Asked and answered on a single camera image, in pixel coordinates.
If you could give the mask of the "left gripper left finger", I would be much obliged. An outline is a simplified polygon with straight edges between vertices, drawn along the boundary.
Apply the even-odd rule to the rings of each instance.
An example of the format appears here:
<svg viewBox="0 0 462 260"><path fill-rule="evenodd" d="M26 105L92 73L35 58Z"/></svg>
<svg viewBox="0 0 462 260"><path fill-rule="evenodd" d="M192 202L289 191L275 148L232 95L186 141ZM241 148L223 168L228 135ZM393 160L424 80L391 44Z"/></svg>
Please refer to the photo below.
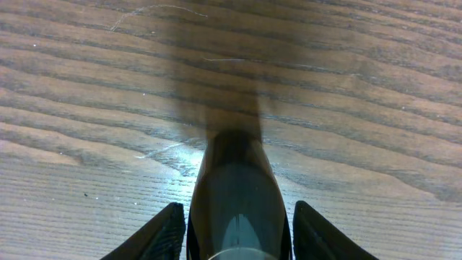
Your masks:
<svg viewBox="0 0 462 260"><path fill-rule="evenodd" d="M101 260L178 260L185 231L183 205L170 203Z"/></svg>

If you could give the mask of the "dark bottle white cap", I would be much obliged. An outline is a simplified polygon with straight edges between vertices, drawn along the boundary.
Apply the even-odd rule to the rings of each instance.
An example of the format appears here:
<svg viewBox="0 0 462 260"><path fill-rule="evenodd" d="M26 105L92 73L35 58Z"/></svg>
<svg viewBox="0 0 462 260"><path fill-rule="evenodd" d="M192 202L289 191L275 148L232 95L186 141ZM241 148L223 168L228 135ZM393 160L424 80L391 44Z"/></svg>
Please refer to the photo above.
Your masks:
<svg viewBox="0 0 462 260"><path fill-rule="evenodd" d="M208 143L188 215L188 259L291 259L281 191L261 142L223 131Z"/></svg>

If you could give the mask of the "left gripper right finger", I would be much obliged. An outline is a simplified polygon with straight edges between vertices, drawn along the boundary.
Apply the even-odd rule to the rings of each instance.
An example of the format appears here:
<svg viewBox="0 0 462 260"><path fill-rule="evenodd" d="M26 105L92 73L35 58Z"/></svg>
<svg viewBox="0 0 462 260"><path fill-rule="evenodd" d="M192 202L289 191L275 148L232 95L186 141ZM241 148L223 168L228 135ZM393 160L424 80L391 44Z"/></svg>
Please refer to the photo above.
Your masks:
<svg viewBox="0 0 462 260"><path fill-rule="evenodd" d="M378 260L305 201L297 201L292 226L296 260Z"/></svg>

